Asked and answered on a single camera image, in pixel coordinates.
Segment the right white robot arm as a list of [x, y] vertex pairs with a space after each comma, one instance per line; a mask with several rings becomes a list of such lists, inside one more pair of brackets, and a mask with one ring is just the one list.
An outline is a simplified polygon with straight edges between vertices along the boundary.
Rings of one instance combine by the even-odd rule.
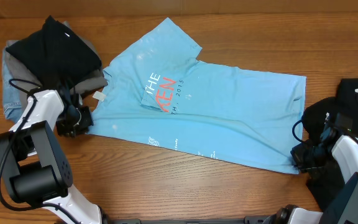
[[326, 113], [324, 129], [315, 146], [302, 141], [291, 150], [294, 166], [302, 173], [316, 173], [328, 162], [339, 166], [344, 187], [323, 212], [287, 205], [265, 218], [263, 224], [358, 223], [358, 138], [351, 133], [352, 120], [340, 113]]

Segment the folded black garment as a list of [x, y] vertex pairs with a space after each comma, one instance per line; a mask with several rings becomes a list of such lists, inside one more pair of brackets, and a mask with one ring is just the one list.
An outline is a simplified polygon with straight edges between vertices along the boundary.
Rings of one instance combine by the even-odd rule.
[[6, 48], [48, 89], [65, 82], [73, 88], [100, 69], [101, 59], [70, 28], [53, 17], [42, 28]]

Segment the black garment pile right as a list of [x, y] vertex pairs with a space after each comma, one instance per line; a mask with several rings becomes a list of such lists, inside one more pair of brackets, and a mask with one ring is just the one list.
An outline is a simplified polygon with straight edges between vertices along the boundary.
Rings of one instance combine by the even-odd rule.
[[[335, 97], [325, 98], [305, 109], [301, 120], [313, 145], [320, 143], [325, 119], [358, 138], [358, 78], [342, 79]], [[306, 183], [321, 210], [328, 207], [344, 184], [334, 159], [328, 159], [315, 169]]]

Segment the folded blue jeans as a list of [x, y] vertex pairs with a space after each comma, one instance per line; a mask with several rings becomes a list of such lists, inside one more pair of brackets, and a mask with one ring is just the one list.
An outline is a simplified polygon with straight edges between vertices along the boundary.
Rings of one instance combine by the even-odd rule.
[[6, 119], [16, 123], [22, 115], [22, 104], [19, 98], [19, 90], [11, 86], [9, 80], [12, 75], [6, 63], [6, 51], [2, 51], [2, 105]]

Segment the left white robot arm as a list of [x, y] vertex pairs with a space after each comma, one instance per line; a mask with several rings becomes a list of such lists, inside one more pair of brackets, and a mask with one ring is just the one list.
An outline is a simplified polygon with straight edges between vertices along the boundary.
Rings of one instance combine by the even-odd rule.
[[5, 187], [15, 203], [27, 203], [25, 210], [43, 208], [65, 223], [107, 223], [106, 214], [88, 201], [73, 184], [73, 173], [53, 129], [64, 104], [55, 90], [29, 96], [20, 120], [0, 134], [0, 202], [6, 202]]

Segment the light blue printed t-shirt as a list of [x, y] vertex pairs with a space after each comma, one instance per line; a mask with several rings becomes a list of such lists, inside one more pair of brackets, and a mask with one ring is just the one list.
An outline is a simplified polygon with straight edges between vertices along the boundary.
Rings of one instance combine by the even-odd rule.
[[104, 69], [89, 133], [295, 174], [306, 78], [206, 63], [200, 52], [165, 19]]

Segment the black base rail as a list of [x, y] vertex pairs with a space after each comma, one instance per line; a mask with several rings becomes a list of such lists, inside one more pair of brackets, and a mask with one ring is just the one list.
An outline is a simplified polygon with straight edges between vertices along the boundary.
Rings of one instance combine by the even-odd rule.
[[140, 220], [123, 219], [110, 220], [110, 224], [260, 224], [268, 216], [246, 216], [244, 218], [220, 218], [220, 219], [189, 219], [189, 220]]

